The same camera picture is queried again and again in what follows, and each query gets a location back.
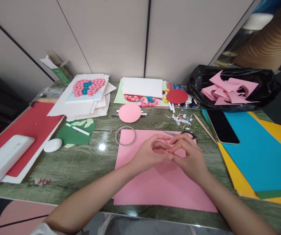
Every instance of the finger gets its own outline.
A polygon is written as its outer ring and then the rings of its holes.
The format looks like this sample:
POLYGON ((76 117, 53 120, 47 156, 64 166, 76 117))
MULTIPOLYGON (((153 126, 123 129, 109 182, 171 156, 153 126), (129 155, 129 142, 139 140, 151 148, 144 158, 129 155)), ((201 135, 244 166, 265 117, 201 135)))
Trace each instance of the finger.
POLYGON ((173 154, 173 161, 179 166, 181 167, 184 164, 184 158, 179 157, 176 154, 173 154))
POLYGON ((167 149, 171 149, 170 146, 166 145, 165 143, 161 142, 161 141, 155 141, 153 143, 153 149, 163 149, 163 150, 167 150, 167 149))
POLYGON ((156 153, 155 154, 155 162, 156 163, 161 163, 161 162, 167 162, 173 159, 174 154, 170 154, 170 153, 156 153))
POLYGON ((174 153, 175 151, 179 149, 184 149, 186 152, 192 151, 194 149, 194 146, 190 145, 188 142, 186 142, 183 139, 178 140, 175 145, 169 150, 170 153, 174 153))
POLYGON ((192 140, 192 138, 187 133, 176 135, 175 137, 172 138, 172 140, 170 140, 170 144, 175 144, 180 139, 187 141, 189 144, 193 146, 197 145, 195 141, 192 140))
POLYGON ((148 141, 150 141, 150 142, 152 143, 152 142, 155 142, 155 141, 157 141, 157 140, 159 140, 159 139, 169 140, 169 139, 171 139, 171 137, 170 137, 170 136, 166 136, 166 135, 155 134, 155 135, 153 135, 152 137, 150 137, 150 138, 148 139, 148 141))

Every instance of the white wall panel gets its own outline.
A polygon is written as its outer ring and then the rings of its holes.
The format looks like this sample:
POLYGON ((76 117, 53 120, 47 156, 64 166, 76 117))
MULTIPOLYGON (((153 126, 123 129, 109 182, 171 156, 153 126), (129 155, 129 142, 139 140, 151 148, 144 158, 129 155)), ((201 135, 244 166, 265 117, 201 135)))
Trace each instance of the white wall panel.
POLYGON ((0 78, 25 101, 53 82, 0 30, 0 78))
POLYGON ((253 0, 153 0, 147 78, 183 82, 208 65, 253 0))
POLYGON ((54 50, 73 75, 91 73, 56 0, 0 0, 0 25, 48 73, 39 59, 54 50))
POLYGON ((58 0, 93 73, 142 77, 147 0, 58 0))

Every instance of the black plastic bag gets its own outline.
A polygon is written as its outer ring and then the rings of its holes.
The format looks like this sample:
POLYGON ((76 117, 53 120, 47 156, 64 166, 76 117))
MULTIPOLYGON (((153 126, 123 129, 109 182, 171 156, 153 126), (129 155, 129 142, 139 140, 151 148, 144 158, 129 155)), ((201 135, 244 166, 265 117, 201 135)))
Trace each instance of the black plastic bag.
POLYGON ((275 99, 281 91, 281 84, 275 79, 272 70, 261 70, 251 68, 218 68, 206 65, 198 65, 190 76, 187 83, 188 92, 198 99, 201 104, 208 109, 217 109, 228 112, 244 112, 261 109, 275 99), (242 105, 214 105, 215 101, 210 100, 201 93, 202 88, 213 85, 209 81, 221 70, 222 80, 230 77, 259 83, 257 88, 246 99, 248 101, 259 101, 258 103, 248 103, 242 105))

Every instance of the smartphone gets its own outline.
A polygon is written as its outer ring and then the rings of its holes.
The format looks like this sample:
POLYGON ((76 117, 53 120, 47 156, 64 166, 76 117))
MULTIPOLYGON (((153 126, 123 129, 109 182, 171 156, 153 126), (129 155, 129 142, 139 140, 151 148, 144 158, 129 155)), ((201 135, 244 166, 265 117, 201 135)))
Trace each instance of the smartphone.
POLYGON ((220 142, 228 144, 240 143, 223 111, 209 109, 207 114, 215 135, 220 142))

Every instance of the hand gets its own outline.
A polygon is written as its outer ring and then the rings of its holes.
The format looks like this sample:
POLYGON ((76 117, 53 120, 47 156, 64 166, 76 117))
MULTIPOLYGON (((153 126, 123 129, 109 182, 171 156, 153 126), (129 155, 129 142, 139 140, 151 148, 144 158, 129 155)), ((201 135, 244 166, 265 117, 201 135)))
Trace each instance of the hand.
POLYGON ((149 170, 157 163, 167 162, 173 159, 173 154, 170 154, 167 151, 160 154, 153 151, 154 149, 169 150, 171 148, 161 141, 157 141, 159 139, 169 140, 171 138, 166 135, 153 135, 141 145, 133 159, 130 161, 130 164, 140 173, 149 170))
POLYGON ((186 133, 173 137, 170 144, 174 144, 169 150, 170 153, 173 153, 173 161, 181 167, 187 177, 197 184, 201 184, 202 180, 210 174, 201 148, 186 133), (186 151, 186 158, 174 154, 178 149, 186 151))

